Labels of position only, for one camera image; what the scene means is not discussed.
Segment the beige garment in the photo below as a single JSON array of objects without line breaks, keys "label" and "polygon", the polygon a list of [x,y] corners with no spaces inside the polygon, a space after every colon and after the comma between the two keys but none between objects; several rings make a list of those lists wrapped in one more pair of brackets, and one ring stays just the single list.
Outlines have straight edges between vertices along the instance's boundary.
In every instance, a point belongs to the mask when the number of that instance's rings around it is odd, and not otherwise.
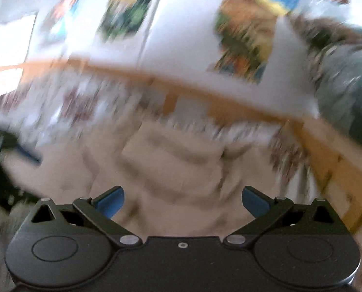
[{"label": "beige garment", "polygon": [[125,202],[114,221],[143,238],[224,236],[252,220],[242,205],[244,187],[271,197],[281,191],[263,144],[220,142],[155,121],[97,127],[39,152],[40,166],[16,153],[4,156],[15,183],[56,204],[121,186]]}]

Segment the plastic bag of clothes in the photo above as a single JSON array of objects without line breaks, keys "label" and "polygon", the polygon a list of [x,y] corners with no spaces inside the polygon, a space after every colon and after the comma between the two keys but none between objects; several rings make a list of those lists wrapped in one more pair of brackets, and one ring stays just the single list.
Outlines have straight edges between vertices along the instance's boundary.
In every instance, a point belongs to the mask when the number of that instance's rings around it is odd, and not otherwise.
[{"label": "plastic bag of clothes", "polygon": [[334,18],[289,15],[308,47],[306,66],[321,117],[362,145],[362,28]]}]

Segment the floral white bedspread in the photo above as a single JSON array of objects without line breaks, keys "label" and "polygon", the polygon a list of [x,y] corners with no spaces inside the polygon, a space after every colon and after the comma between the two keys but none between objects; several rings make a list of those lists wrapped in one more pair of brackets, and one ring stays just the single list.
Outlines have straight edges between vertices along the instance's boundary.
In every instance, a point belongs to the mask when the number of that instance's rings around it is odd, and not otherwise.
[{"label": "floral white bedspread", "polygon": [[[12,69],[0,71],[0,80],[13,74]],[[2,150],[15,150],[20,144],[35,153],[43,144],[76,140],[91,129],[129,117],[215,141],[265,146],[282,194],[298,203],[309,203],[318,194],[308,157],[287,126],[246,119],[220,125],[191,99],[182,100],[166,115],[158,92],[130,86],[120,77],[74,69],[48,72],[0,94]]]}]

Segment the small girl poster left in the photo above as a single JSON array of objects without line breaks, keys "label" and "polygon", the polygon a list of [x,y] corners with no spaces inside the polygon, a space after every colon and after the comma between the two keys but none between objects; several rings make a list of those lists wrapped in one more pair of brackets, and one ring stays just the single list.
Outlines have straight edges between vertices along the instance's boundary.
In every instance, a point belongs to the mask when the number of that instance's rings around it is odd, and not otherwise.
[{"label": "small girl poster left", "polygon": [[40,27],[41,46],[50,46],[66,40],[78,4],[79,0],[60,0],[52,7]]}]

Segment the landscape poster torn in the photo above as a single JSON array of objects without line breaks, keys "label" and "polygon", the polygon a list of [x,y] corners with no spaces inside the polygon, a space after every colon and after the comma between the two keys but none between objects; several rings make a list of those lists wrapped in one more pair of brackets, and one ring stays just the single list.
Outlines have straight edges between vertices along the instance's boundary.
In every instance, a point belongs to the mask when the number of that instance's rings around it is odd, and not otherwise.
[{"label": "landscape poster torn", "polygon": [[277,16],[255,0],[223,0],[215,33],[221,57],[212,70],[258,84],[272,53]]}]

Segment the blond child poster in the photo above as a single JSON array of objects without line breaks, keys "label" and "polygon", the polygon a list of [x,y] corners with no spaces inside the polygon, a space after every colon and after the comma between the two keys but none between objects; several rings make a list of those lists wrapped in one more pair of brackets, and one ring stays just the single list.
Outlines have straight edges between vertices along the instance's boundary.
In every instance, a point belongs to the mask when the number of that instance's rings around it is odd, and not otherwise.
[{"label": "blond child poster", "polygon": [[134,36],[147,16],[152,0],[109,0],[98,33],[103,42]]}]

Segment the wooden bed frame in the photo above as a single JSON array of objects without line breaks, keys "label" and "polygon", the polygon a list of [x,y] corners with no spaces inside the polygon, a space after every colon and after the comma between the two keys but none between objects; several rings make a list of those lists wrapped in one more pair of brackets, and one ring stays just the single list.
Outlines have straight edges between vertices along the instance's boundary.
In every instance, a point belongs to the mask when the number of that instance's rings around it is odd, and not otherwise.
[{"label": "wooden bed frame", "polygon": [[343,215],[346,227],[355,233],[362,226],[362,146],[339,133],[321,118],[299,118],[271,113],[212,90],[192,86],[180,79],[127,67],[94,65],[79,58],[27,62],[17,67],[23,70],[23,83],[52,69],[69,67],[85,73],[121,77],[129,84],[163,91],[166,97],[162,112],[166,115],[175,110],[177,101],[184,96],[207,103],[207,114],[220,125],[230,125],[243,119],[287,125],[310,156],[311,167],[321,191],[326,191],[330,183],[335,183],[351,198],[350,206]]}]

